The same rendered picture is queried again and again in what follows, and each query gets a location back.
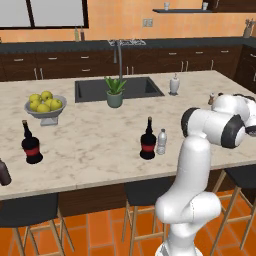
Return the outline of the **black glass bottle red label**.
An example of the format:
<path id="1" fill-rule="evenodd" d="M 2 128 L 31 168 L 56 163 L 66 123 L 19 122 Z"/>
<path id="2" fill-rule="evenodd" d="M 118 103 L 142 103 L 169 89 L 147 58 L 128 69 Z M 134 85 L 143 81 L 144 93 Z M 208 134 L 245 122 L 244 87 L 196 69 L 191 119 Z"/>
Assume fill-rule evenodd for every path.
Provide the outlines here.
<path id="1" fill-rule="evenodd" d="M 43 159 L 43 155 L 40 152 L 39 139 L 32 135 L 26 120 L 23 120 L 22 124 L 24 128 L 24 139 L 21 145 L 26 154 L 26 162 L 28 164 L 37 164 Z"/>
<path id="2" fill-rule="evenodd" d="M 141 136 L 141 151 L 140 157 L 145 160 L 151 160 L 155 157 L 155 145 L 156 145 L 156 136 L 153 134 L 152 130 L 152 118 L 148 118 L 147 128 L 145 133 Z"/>

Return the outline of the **clear plastic water bottle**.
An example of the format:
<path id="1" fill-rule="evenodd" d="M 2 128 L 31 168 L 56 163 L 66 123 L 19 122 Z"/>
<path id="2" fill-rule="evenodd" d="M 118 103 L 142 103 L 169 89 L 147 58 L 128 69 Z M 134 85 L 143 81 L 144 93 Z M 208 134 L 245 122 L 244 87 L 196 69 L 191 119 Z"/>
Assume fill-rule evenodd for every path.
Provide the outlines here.
<path id="1" fill-rule="evenodd" d="M 159 155 L 163 155 L 166 151 L 167 134 L 164 128 L 161 129 L 157 138 L 157 150 Z"/>

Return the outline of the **green plant in grey pot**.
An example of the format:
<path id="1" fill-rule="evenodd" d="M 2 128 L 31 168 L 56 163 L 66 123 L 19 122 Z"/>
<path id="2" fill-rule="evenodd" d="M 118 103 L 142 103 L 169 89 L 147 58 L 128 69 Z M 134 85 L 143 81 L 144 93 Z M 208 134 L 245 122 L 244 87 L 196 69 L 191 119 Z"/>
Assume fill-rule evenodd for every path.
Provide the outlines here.
<path id="1" fill-rule="evenodd" d="M 123 91 L 126 81 L 120 82 L 119 79 L 105 77 L 105 82 L 108 86 L 106 91 L 107 104 L 111 108 L 119 108 L 123 103 Z"/>

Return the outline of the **dark sink basin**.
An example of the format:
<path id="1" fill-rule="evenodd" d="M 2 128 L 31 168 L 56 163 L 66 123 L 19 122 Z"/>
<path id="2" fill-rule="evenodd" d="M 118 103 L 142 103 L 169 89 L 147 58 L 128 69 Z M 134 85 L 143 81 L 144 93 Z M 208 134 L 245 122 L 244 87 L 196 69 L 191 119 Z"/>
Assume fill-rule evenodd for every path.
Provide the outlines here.
<path id="1" fill-rule="evenodd" d="M 75 82 L 76 103 L 105 101 L 107 92 L 121 92 L 124 99 L 163 96 L 150 77 L 131 77 L 122 80 L 105 77 Z"/>

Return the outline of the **white soap dispenser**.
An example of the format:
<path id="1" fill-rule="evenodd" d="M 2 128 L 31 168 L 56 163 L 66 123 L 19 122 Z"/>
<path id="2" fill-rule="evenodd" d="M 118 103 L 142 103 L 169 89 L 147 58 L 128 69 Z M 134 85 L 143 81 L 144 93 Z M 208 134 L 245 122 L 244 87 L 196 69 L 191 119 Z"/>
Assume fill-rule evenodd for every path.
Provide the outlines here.
<path id="1" fill-rule="evenodd" d="M 177 75 L 174 75 L 170 80 L 170 95 L 177 95 L 180 86 L 180 79 Z"/>

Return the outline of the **dark wooden cupboard run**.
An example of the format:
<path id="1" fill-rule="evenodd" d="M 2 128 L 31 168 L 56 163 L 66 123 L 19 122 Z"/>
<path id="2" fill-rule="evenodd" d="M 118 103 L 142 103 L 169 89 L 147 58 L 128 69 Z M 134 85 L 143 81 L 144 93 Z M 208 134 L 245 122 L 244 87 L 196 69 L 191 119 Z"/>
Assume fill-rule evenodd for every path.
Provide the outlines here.
<path id="1" fill-rule="evenodd" d="M 256 48 L 197 46 L 122 50 L 122 74 L 215 70 L 256 94 Z M 0 81 L 119 75 L 114 50 L 0 53 Z"/>

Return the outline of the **grey sink tap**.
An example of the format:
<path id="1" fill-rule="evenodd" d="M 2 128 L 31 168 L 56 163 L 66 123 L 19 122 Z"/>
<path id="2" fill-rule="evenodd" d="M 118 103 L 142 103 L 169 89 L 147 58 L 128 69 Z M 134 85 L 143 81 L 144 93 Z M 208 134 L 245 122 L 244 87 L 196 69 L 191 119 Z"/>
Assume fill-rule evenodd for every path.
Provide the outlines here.
<path id="1" fill-rule="evenodd" d="M 122 74 L 122 50 L 120 40 L 114 40 L 114 63 L 119 63 L 119 80 L 120 82 L 123 81 L 123 74 Z"/>

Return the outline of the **grey fruit bowl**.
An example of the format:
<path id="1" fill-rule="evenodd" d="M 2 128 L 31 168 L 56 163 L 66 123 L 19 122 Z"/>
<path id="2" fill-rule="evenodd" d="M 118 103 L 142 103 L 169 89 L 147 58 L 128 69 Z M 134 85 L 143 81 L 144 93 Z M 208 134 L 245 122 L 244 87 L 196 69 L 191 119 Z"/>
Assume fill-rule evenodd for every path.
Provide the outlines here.
<path id="1" fill-rule="evenodd" d="M 62 107 L 57 110 L 50 111 L 50 112 L 43 112 L 43 113 L 35 112 L 30 109 L 29 102 L 25 103 L 24 109 L 28 114 L 32 115 L 34 118 L 40 119 L 41 126 L 57 125 L 58 124 L 58 116 L 62 113 L 62 111 L 66 107 L 67 100 L 65 97 L 60 96 L 60 95 L 55 95 L 55 98 L 59 99 L 62 102 Z"/>

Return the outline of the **white dish rack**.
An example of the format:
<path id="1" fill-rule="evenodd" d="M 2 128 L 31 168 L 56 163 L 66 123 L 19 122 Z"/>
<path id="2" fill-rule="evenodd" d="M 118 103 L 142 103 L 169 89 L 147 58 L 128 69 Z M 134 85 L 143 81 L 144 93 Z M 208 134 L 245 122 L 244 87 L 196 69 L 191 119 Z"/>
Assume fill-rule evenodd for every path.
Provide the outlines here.
<path id="1" fill-rule="evenodd" d="M 146 42 L 142 39 L 127 39 L 127 40 L 108 40 L 111 47 L 114 47 L 116 43 L 120 46 L 145 46 Z"/>

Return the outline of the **dark brown bottle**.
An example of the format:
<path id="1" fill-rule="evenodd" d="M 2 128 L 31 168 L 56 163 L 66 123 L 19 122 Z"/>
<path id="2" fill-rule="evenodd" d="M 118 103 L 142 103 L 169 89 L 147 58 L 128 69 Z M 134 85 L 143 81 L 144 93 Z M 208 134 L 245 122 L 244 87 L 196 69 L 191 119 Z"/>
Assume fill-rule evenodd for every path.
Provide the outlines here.
<path id="1" fill-rule="evenodd" d="M 7 186 L 11 183 L 12 179 L 9 174 L 6 164 L 0 159 L 0 184 Z"/>

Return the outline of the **dark framed window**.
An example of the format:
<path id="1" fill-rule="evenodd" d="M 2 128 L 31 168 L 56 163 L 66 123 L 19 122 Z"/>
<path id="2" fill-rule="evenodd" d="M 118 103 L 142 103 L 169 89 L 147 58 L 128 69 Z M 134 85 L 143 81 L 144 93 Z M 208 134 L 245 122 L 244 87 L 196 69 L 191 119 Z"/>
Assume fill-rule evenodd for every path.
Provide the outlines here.
<path id="1" fill-rule="evenodd" d="M 0 29 L 88 28 L 87 0 L 0 0 Z"/>

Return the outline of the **grey utensil pot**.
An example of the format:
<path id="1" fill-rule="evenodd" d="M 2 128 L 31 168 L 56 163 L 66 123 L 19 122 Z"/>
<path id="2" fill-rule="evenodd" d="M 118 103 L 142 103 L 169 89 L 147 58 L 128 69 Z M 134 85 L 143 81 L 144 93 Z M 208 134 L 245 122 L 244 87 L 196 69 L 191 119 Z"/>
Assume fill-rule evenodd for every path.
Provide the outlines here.
<path id="1" fill-rule="evenodd" d="M 252 32 L 252 27 L 254 25 L 254 21 L 251 20 L 251 19 L 247 19 L 245 21 L 245 24 L 246 24 L 246 27 L 245 27 L 244 32 L 243 32 L 243 37 L 244 38 L 249 38 L 250 35 L 251 35 L 251 32 Z"/>

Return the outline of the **dark wall shelf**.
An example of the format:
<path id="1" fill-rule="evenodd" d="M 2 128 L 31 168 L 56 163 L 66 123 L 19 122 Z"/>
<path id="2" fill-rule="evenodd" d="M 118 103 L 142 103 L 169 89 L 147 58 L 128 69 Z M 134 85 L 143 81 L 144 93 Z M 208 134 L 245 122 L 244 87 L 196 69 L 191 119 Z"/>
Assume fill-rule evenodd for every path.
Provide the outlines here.
<path id="1" fill-rule="evenodd" d="M 156 13 L 213 13 L 212 10 L 203 10 L 203 9 L 152 9 Z"/>

